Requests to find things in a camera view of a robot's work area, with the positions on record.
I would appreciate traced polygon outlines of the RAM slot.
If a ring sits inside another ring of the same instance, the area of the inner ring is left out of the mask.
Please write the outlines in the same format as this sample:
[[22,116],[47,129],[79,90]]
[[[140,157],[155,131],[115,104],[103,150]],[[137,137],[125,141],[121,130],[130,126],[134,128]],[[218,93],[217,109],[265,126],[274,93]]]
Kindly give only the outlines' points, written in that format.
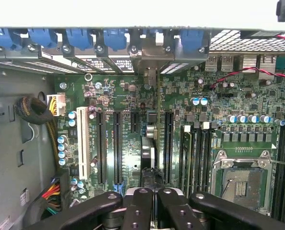
[[201,129],[195,129],[195,142],[194,142],[194,184],[193,191],[197,192],[200,187],[201,179],[201,144],[202,144],[202,131]]
[[[280,127],[279,145],[277,151],[277,161],[285,161],[285,126]],[[275,173],[275,186],[274,186],[274,197],[273,197],[273,210],[272,217],[276,220],[281,220],[281,198],[282,198],[282,186],[283,186],[283,175],[284,165],[276,163]]]
[[203,173],[202,173],[202,191],[208,191],[209,185],[209,168],[210,168],[210,159],[211,159],[211,138],[212,131],[211,129],[203,130]]

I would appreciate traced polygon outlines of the long expansion slot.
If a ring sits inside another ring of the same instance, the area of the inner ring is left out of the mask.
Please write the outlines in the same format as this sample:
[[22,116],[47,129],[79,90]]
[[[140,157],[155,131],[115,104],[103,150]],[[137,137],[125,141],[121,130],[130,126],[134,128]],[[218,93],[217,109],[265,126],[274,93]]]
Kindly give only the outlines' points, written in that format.
[[122,182],[122,113],[115,111],[113,113],[114,125],[114,183],[120,184]]
[[105,114],[103,111],[96,112],[96,140],[97,140],[97,159],[98,159],[98,183],[106,183],[106,131]]
[[172,183],[172,157],[173,157],[173,133],[174,113],[165,113],[164,126],[164,179],[167,184]]

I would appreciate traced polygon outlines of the CPU socket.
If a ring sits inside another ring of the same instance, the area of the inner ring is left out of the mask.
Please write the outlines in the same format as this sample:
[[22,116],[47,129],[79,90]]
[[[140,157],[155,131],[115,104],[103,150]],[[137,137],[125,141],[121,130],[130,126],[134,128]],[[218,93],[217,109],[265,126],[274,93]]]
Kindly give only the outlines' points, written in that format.
[[256,154],[233,149],[215,151],[209,193],[270,216],[273,186],[270,150]]

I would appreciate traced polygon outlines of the white expansion slot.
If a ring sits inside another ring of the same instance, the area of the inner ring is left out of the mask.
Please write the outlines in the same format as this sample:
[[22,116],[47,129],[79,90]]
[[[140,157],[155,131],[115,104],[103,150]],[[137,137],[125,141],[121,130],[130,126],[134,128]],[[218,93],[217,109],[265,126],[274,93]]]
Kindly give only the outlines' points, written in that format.
[[90,176],[89,116],[87,107],[77,107],[78,164],[80,180]]

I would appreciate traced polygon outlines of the short black expansion slot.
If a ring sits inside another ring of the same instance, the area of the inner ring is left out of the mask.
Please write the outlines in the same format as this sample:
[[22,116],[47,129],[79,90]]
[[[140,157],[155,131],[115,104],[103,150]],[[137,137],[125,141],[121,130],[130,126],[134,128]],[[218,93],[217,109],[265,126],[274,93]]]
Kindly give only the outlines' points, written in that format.
[[138,133],[139,132],[139,124],[140,124],[139,112],[132,111],[130,113],[130,130],[131,130],[131,133]]

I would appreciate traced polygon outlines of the green motherboard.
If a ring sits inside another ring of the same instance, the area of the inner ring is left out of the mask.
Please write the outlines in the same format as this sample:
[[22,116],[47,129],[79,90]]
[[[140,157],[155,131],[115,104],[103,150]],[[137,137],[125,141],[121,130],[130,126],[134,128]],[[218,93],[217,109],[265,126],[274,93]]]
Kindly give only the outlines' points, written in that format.
[[[59,164],[68,171],[69,195],[72,205],[104,192],[115,191],[122,196],[135,187],[154,192],[161,188],[177,188],[185,197],[194,193],[194,130],[211,129],[209,185],[215,151],[256,154],[270,150],[271,160],[277,158],[280,127],[285,126],[285,74],[259,69],[243,73],[243,57],[234,57],[231,72],[207,72],[205,64],[187,71],[160,74],[164,96],[163,108],[174,113],[173,184],[149,187],[141,184],[141,138],[145,136],[146,110],[154,109],[154,88],[140,76],[74,75],[58,77],[57,94],[66,97],[66,114],[57,119]],[[274,80],[259,80],[259,73],[273,75]],[[77,107],[87,107],[89,116],[90,176],[80,180],[78,164]],[[105,114],[106,183],[98,183],[96,112]],[[113,113],[122,113],[122,182],[114,183]],[[139,112],[139,132],[131,133],[130,113]],[[203,141],[201,144],[202,191]],[[281,198],[281,222],[285,223],[285,165]]]

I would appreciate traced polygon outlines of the white power connector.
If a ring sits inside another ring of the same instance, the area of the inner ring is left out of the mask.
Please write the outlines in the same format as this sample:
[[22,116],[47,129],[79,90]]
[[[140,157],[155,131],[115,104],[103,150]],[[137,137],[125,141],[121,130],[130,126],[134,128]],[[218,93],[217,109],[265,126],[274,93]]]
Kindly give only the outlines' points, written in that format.
[[49,94],[46,96],[46,101],[53,116],[65,116],[66,97],[64,94]]

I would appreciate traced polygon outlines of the silver slot blanking plate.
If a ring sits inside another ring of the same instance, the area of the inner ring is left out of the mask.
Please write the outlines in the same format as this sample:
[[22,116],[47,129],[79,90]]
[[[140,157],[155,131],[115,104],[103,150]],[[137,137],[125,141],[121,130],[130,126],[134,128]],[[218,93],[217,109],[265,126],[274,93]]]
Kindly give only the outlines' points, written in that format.
[[187,67],[188,63],[172,63],[168,67],[164,68],[160,73],[161,74],[173,74]]
[[47,57],[5,57],[0,66],[41,72],[45,74],[82,74],[78,68]]

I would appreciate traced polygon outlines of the open grey PC case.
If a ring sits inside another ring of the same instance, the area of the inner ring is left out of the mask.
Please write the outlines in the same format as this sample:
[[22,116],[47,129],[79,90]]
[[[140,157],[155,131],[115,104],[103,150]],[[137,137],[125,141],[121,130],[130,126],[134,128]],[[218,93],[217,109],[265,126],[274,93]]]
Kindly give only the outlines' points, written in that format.
[[[240,31],[271,31],[258,29],[228,29],[203,27],[35,27],[53,29],[58,36],[57,47],[44,48],[34,43],[28,29],[14,27],[22,38],[21,50],[7,50],[0,46],[0,58],[51,58],[80,69],[82,74],[45,74],[36,71],[0,66],[0,230],[23,230],[70,207],[68,171],[59,164],[57,148],[57,119],[49,111],[46,96],[57,94],[58,77],[74,75],[133,75],[145,81],[144,70],[139,66],[141,40],[148,35],[155,36],[156,44],[171,43],[172,63],[188,63],[178,74],[204,65],[210,55],[243,57],[244,55],[285,55],[285,40],[240,39]],[[80,50],[68,42],[66,29],[92,30],[93,48]],[[104,44],[104,29],[124,28],[126,49],[113,51]],[[184,53],[180,30],[203,30],[202,47],[191,53]],[[124,206],[132,200],[135,187],[125,194]],[[174,189],[185,201],[177,188]],[[159,213],[158,191],[153,192],[153,207],[149,230],[175,230]],[[121,230],[123,213],[110,213],[101,217],[100,225],[92,230]]]

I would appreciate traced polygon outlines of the silver USB port block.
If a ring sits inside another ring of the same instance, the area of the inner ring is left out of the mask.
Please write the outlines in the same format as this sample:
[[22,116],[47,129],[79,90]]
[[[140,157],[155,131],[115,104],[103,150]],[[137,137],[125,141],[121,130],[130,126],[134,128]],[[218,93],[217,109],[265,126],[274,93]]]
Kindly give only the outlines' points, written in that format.
[[210,55],[205,62],[207,72],[231,72],[233,70],[234,57],[231,55],[214,56]]

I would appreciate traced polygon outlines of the silver ribbed port block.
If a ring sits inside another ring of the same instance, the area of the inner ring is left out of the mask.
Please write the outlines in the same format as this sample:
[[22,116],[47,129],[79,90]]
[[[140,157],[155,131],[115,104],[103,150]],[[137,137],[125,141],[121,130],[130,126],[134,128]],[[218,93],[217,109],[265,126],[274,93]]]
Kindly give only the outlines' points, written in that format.
[[243,73],[256,73],[255,69],[250,69],[256,67],[257,65],[257,55],[244,55],[242,61],[242,68],[246,70]]

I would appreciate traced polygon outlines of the blue slot retention clip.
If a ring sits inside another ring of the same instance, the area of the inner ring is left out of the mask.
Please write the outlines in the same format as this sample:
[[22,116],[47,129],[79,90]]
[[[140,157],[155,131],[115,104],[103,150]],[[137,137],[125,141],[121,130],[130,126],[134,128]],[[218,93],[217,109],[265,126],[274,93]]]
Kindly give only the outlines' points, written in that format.
[[29,28],[30,39],[44,48],[55,48],[58,43],[58,36],[53,29]]
[[203,30],[182,29],[180,39],[184,53],[191,53],[202,47]]
[[0,28],[0,46],[7,50],[21,50],[22,38],[14,29]]
[[68,42],[71,46],[74,46],[80,50],[86,50],[93,48],[92,30],[69,28],[66,29]]
[[126,33],[127,30],[124,28],[104,29],[104,44],[113,51],[126,49]]

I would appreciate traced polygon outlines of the black case fan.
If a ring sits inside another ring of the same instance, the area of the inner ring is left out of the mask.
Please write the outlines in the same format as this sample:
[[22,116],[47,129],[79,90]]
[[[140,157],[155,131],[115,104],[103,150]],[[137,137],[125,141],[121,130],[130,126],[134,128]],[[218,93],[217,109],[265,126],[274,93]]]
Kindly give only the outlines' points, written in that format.
[[240,39],[283,39],[285,40],[285,35],[280,32],[271,31],[240,31]]

